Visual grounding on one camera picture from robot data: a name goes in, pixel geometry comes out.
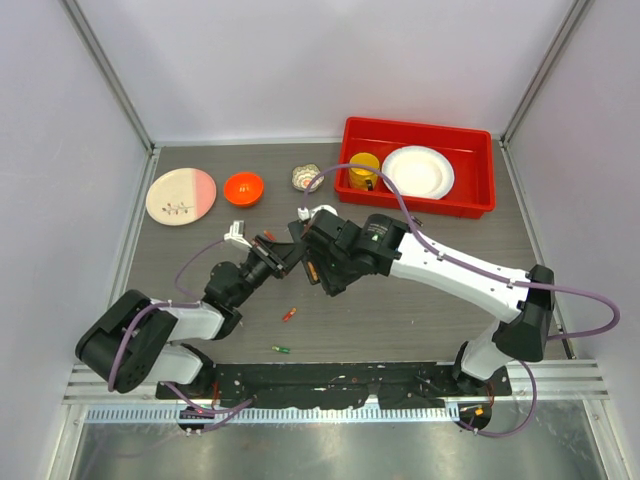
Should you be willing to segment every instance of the white wall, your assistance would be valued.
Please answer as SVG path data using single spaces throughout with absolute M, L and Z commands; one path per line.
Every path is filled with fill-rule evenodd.
M 57 2 L 1 2 L 0 44 L 0 469 L 34 480 L 144 152 Z
M 81 0 L 152 137 L 502 133 L 571 0 Z
M 558 283 L 602 292 L 622 308 L 616 330 L 576 345 L 598 359 L 632 454 L 640 452 L 638 18 L 637 0 L 596 1 L 513 142 Z M 588 301 L 562 306 L 574 331 L 610 317 Z

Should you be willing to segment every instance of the orange bowl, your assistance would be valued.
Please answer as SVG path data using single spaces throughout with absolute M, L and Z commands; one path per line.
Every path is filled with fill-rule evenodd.
M 260 201 L 264 182 L 255 173 L 240 172 L 224 184 L 224 197 L 236 207 L 251 207 Z

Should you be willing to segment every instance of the yellow cup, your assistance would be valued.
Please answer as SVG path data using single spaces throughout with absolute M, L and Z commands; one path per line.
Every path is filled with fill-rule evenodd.
M 356 153 L 349 163 L 359 163 L 360 165 L 366 165 L 367 167 L 373 167 L 380 169 L 380 161 L 375 155 L 370 153 Z M 373 190 L 378 181 L 378 176 L 365 170 L 363 168 L 350 168 L 349 169 L 349 185 L 351 188 L 357 188 L 358 190 Z

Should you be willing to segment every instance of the red plastic bin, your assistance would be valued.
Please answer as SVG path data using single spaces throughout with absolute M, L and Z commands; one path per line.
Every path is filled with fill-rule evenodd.
M 480 218 L 495 208 L 491 135 L 482 130 L 350 117 L 344 129 L 340 163 L 367 152 L 382 164 L 391 152 L 408 145 L 437 150 L 449 160 L 455 174 L 453 188 L 439 200 L 403 197 L 409 210 Z M 338 170 L 335 189 L 341 202 L 400 208 L 381 179 L 371 192 L 351 188 L 346 168 Z

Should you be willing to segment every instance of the green battery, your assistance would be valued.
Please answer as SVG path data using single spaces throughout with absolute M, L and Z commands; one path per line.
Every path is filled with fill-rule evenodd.
M 287 347 L 278 347 L 277 345 L 274 345 L 273 347 L 271 347 L 271 350 L 278 353 L 289 353 L 291 351 Z

